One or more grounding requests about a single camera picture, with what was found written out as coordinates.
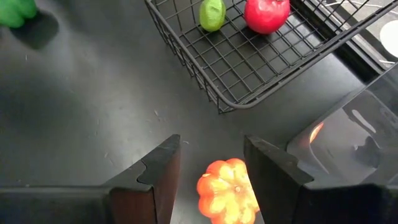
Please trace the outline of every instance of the lime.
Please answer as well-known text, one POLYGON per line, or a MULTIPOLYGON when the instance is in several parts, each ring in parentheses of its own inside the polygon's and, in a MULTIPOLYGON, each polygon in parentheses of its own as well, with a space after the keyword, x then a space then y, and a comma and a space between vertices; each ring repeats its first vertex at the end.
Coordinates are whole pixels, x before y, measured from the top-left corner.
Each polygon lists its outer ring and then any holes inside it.
POLYGON ((223 0, 204 0, 200 5, 200 25, 208 32, 219 30, 225 20, 223 0))

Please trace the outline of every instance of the metal grid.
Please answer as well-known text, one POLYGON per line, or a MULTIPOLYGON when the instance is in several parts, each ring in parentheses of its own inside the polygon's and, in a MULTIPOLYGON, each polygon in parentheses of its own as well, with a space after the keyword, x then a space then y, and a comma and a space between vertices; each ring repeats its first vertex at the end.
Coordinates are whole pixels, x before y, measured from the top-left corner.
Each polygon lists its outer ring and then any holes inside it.
POLYGON ((301 14, 291 5, 287 22, 271 35, 260 35, 246 27, 243 19, 246 1, 226 2, 226 21, 217 32, 205 32, 199 25, 201 1, 146 1, 151 16, 165 42, 187 66, 208 99, 217 104, 220 113, 236 108, 250 108, 264 95, 285 84, 305 59, 343 32, 346 21, 339 21, 331 35, 318 31, 324 24, 311 24, 309 16, 321 17, 322 23, 335 24, 334 6, 327 9, 322 2, 311 1, 312 15, 301 14))

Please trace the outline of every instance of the toy pumpkin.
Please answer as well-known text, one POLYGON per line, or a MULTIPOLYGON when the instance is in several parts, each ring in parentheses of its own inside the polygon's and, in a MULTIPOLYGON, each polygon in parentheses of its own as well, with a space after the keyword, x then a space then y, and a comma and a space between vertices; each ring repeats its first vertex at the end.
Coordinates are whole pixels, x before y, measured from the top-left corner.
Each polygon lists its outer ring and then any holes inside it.
POLYGON ((197 191, 199 211, 212 224, 253 224, 260 210, 240 159, 210 164, 198 181, 197 191))

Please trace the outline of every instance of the wire basket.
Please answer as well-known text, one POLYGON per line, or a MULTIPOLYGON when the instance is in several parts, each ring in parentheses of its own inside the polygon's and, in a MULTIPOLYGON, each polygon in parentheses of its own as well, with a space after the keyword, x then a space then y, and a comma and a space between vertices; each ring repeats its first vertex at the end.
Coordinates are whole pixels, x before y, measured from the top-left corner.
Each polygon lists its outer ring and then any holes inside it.
POLYGON ((246 26, 245 0, 224 0, 224 25, 210 33, 199 24, 202 0, 146 0, 146 4, 165 43, 216 103, 219 113, 225 113, 257 105, 396 7, 397 1, 347 26, 361 9, 350 0, 332 6, 317 0, 292 0, 286 23, 270 35, 246 26), (347 3, 355 7, 354 13, 342 20, 335 12, 347 3))

